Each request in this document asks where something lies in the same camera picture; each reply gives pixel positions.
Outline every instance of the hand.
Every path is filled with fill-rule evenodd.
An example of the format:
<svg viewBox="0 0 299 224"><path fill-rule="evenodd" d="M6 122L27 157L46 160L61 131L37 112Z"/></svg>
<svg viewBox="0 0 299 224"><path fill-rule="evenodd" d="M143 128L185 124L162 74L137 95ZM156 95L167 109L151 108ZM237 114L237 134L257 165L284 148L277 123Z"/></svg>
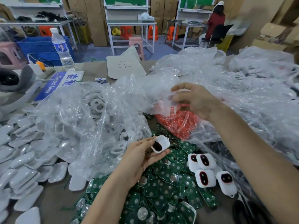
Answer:
<svg viewBox="0 0 299 224"><path fill-rule="evenodd" d="M174 101L179 101L181 104L189 104L189 106L181 107L181 111L191 111L203 120L210 121L213 112L216 112L224 105L202 85L184 82L172 87L171 91L180 89L190 90L177 92L177 94L173 96Z"/></svg>
<svg viewBox="0 0 299 224"><path fill-rule="evenodd" d="M170 149L166 149L160 154L153 152L151 146L154 144L154 138L156 137L146 138L129 144L127 151L115 170L124 177L126 182L129 180L130 188L139 181L142 173L149 165L164 158L171 152Z"/></svg>

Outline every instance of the white pants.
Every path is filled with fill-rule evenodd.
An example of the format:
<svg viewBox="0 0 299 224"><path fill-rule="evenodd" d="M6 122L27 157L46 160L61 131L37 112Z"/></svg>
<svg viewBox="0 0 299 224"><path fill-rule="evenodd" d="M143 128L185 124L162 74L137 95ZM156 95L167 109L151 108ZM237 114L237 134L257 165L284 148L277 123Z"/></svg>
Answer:
<svg viewBox="0 0 299 224"><path fill-rule="evenodd" d="M202 47L202 48L207 48L208 47L209 43L206 42L206 41L202 41L202 39L205 38L205 35L206 35L206 33L200 35L200 37L199 37L199 47Z"/></svg>

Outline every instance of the red shirt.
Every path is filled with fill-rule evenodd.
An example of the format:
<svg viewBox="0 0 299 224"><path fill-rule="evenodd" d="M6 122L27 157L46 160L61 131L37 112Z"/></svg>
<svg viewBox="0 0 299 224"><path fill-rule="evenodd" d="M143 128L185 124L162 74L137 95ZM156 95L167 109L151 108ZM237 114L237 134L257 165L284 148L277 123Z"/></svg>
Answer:
<svg viewBox="0 0 299 224"><path fill-rule="evenodd" d="M225 15L219 16L218 14L213 13L209 18L209 20L207 21L209 27L207 29L206 39L210 39L215 27L219 24L224 24L224 21L225 21Z"/></svg>

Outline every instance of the woman in red shirt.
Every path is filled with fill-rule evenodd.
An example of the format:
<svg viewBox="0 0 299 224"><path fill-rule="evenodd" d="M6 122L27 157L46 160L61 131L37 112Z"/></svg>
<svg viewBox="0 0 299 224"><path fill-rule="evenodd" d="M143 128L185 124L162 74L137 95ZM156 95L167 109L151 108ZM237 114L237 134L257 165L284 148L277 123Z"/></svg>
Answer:
<svg viewBox="0 0 299 224"><path fill-rule="evenodd" d="M223 13L223 11L224 11L224 2L221 1L215 6L211 17L207 21L207 25L209 25L207 29L207 33L202 34L199 37L200 47L207 48L209 43L202 41L202 38L210 39L215 27L219 24L224 24L225 14Z"/></svg>

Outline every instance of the stool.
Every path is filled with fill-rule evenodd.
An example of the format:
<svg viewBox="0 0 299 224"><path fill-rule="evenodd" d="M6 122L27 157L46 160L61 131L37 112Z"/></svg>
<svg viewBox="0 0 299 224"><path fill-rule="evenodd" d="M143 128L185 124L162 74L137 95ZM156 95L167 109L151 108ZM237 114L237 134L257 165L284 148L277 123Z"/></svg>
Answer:
<svg viewBox="0 0 299 224"><path fill-rule="evenodd" d="M121 39L128 40L132 36L132 26L121 26Z"/></svg>
<svg viewBox="0 0 299 224"><path fill-rule="evenodd" d="M0 67L16 70L23 69L27 59L15 42L0 42Z"/></svg>
<svg viewBox="0 0 299 224"><path fill-rule="evenodd" d="M144 53L143 53L143 43L141 37L129 37L129 47L133 45L139 45L139 48L137 49L137 53L141 60L144 60Z"/></svg>
<svg viewBox="0 0 299 224"><path fill-rule="evenodd" d="M152 37L153 37L152 27L153 26L149 26L149 31L147 33L147 38L148 39L152 39ZM155 41L157 41L157 40L158 40L158 26L156 25L156 27L155 27Z"/></svg>
<svg viewBox="0 0 299 224"><path fill-rule="evenodd" d="M174 26L170 26L167 33L167 40L172 41L174 34ZM178 29L176 30L176 40L178 39Z"/></svg>
<svg viewBox="0 0 299 224"><path fill-rule="evenodd" d="M53 28L53 26L39 26L39 32L43 37L49 37L52 36L52 33L50 31L50 28Z"/></svg>

